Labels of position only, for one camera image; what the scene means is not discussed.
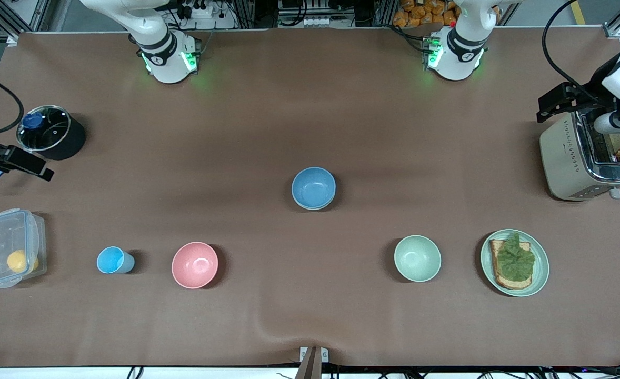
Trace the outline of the blue bowl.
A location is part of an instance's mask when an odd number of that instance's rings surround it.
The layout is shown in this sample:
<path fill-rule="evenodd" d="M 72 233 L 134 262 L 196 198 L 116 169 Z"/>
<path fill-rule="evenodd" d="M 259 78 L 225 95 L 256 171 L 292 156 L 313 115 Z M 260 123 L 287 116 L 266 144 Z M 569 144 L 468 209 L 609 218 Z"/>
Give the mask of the blue bowl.
<path fill-rule="evenodd" d="M 292 197 L 336 196 L 337 183 L 334 175 L 319 166 L 310 166 L 296 174 L 291 184 Z"/>

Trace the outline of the light green bowl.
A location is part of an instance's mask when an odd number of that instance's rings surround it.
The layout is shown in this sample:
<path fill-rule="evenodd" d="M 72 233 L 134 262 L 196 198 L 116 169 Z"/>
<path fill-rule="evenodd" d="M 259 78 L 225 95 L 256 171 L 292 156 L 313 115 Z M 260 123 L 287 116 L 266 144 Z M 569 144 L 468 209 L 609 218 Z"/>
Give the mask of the light green bowl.
<path fill-rule="evenodd" d="M 319 211 L 327 208 L 334 200 L 334 196 L 319 198 L 319 197 L 293 197 L 293 201 L 302 209 L 308 211 Z"/>
<path fill-rule="evenodd" d="M 427 282 L 442 268 L 442 254 L 438 246 L 425 236 L 409 235 L 401 239 L 394 250 L 397 271 L 412 282 Z"/>

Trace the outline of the pink bowl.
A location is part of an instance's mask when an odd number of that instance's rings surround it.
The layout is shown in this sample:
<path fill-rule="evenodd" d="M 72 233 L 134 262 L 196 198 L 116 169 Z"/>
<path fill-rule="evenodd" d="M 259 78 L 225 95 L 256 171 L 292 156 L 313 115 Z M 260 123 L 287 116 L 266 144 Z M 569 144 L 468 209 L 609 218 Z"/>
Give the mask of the pink bowl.
<path fill-rule="evenodd" d="M 175 282 L 188 290 L 209 285 L 218 272 L 218 255 L 211 245 L 190 242 L 173 257 L 171 273 Z"/>

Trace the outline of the glass lid with blue knob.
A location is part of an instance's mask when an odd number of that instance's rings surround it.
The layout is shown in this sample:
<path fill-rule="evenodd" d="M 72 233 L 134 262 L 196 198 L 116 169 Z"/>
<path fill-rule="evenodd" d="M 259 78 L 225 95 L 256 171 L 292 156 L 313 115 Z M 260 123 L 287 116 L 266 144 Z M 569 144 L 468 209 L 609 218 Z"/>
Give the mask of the glass lid with blue knob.
<path fill-rule="evenodd" d="M 66 136 L 71 118 L 55 105 L 44 105 L 29 111 L 17 127 L 16 140 L 29 151 L 45 151 L 60 143 Z"/>

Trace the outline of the beige and chrome toaster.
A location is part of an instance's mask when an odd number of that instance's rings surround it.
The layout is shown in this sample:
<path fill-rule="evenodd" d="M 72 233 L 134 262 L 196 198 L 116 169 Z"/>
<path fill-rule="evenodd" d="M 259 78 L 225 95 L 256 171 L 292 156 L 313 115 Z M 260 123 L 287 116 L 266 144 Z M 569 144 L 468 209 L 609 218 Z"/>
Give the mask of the beige and chrome toaster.
<path fill-rule="evenodd" d="M 588 201 L 603 194 L 620 199 L 620 161 L 607 149 L 593 122 L 608 111 L 573 111 L 539 137 L 549 192 L 563 201 Z"/>

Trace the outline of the yellow round fruit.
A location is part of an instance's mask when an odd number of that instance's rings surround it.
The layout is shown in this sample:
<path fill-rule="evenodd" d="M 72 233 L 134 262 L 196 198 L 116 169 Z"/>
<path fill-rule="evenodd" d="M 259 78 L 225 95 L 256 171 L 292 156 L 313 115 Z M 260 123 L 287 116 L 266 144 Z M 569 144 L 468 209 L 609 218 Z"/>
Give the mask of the yellow round fruit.
<path fill-rule="evenodd" d="M 7 266 L 16 274 L 28 274 L 38 268 L 39 261 L 37 257 L 29 260 L 25 250 L 16 250 L 7 257 Z"/>

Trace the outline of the light blue cup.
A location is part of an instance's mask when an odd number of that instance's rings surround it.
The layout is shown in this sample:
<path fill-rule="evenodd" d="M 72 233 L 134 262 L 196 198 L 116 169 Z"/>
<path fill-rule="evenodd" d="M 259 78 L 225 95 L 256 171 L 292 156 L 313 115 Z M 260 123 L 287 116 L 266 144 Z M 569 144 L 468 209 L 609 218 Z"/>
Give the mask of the light blue cup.
<path fill-rule="evenodd" d="M 134 265 L 134 257 L 117 246 L 106 247 L 96 260 L 97 269 L 104 274 L 129 273 Z"/>

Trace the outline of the green lettuce leaf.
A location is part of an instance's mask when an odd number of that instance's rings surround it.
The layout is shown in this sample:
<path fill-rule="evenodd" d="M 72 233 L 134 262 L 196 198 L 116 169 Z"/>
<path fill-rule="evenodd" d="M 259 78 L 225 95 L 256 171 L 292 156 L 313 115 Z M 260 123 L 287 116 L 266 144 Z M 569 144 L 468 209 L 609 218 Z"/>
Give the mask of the green lettuce leaf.
<path fill-rule="evenodd" d="M 535 257 L 519 233 L 512 233 L 505 240 L 494 240 L 493 245 L 494 268 L 499 278 L 512 282 L 531 279 Z"/>

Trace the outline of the bag of orange snacks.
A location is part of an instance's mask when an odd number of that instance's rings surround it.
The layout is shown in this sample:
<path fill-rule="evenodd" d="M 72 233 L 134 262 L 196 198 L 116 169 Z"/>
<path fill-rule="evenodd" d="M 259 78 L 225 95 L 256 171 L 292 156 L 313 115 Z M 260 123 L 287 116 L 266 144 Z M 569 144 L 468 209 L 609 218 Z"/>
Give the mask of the bag of orange snacks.
<path fill-rule="evenodd" d="M 397 0 L 398 8 L 392 24 L 400 28 L 415 28 L 423 24 L 442 23 L 454 26 L 461 8 L 452 0 Z"/>

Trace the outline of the light green plate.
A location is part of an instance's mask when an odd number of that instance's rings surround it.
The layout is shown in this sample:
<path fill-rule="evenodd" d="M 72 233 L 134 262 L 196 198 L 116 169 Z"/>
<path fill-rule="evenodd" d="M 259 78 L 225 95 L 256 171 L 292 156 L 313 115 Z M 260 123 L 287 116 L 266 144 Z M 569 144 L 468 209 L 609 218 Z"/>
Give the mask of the light green plate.
<path fill-rule="evenodd" d="M 489 248 L 489 240 L 505 240 L 512 233 L 519 233 L 520 240 L 522 242 L 528 242 L 531 245 L 531 252 L 534 254 L 535 262 L 534 262 L 534 271 L 532 275 L 532 284 L 531 286 L 525 288 L 524 290 L 507 290 L 506 288 L 500 287 L 496 282 L 492 270 L 492 259 L 491 252 Z M 544 251 L 544 248 L 539 244 L 539 242 L 534 239 L 531 235 L 525 233 L 524 231 L 519 230 L 499 230 L 495 231 L 495 233 L 489 235 L 483 246 L 481 247 L 480 253 L 480 262 L 483 269 L 483 273 L 487 280 L 492 284 L 496 290 L 514 297 L 527 297 L 538 293 L 539 290 L 546 285 L 549 277 L 549 261 L 548 257 Z"/>

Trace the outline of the toasted bread slice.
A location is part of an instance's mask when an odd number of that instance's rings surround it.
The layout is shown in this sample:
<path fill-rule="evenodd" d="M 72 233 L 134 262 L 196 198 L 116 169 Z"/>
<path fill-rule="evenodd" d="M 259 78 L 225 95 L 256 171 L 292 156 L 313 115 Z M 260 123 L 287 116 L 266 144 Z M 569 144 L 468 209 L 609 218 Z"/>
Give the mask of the toasted bread slice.
<path fill-rule="evenodd" d="M 494 278 L 495 278 L 495 282 L 502 288 L 506 288 L 507 290 L 524 290 L 525 288 L 531 286 L 532 284 L 532 277 L 531 279 L 525 281 L 525 282 L 512 282 L 512 281 L 507 281 L 505 279 L 499 278 L 497 276 L 497 270 L 494 268 L 494 250 L 493 250 L 493 241 L 496 239 L 491 239 L 489 240 L 489 248 L 490 248 L 490 252 L 491 252 L 491 259 L 492 259 L 492 270 L 493 270 L 493 274 L 494 274 Z"/>

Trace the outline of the white power strip with plugs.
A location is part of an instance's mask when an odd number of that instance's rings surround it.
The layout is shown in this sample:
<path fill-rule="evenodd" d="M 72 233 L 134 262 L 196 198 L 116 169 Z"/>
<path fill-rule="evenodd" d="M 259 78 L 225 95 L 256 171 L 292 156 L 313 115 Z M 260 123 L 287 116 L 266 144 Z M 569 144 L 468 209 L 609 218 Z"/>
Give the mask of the white power strip with plugs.
<path fill-rule="evenodd" d="M 213 0 L 179 0 L 177 14 L 180 19 L 212 19 L 222 9 Z"/>

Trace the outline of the brown tablecloth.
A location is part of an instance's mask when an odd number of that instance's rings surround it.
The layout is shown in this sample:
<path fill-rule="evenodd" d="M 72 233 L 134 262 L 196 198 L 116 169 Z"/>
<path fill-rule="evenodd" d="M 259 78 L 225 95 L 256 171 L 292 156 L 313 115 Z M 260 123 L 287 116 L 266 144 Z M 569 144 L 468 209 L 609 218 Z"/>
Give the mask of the brown tablecloth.
<path fill-rule="evenodd" d="M 0 178 L 0 213 L 45 221 L 47 272 L 0 288 L 0 367 L 266 365 L 300 347 L 337 365 L 620 365 L 620 200 L 554 200 L 536 122 L 560 79 L 541 32 L 493 31 L 481 65 L 448 82 L 387 29 L 216 32 L 199 74 L 164 85 L 126 34 L 24 34 L 0 82 L 28 109 L 84 123 L 44 182 Z M 327 208 L 291 195 L 310 166 Z M 538 293 L 506 295 L 480 262 L 519 230 L 544 248 Z M 409 235 L 442 254 L 434 279 L 394 263 Z M 211 245 L 188 290 L 176 252 Z M 100 252 L 135 259 L 104 274 Z"/>

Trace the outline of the metal table edge bracket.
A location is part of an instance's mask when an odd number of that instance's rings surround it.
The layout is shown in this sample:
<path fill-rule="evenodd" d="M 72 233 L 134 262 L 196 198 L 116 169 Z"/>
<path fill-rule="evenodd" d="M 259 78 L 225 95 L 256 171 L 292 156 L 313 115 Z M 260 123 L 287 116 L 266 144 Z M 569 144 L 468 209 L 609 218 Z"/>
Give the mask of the metal table edge bracket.
<path fill-rule="evenodd" d="M 300 347 L 301 362 L 295 379 L 322 379 L 323 364 L 329 363 L 329 352 L 325 347 Z"/>

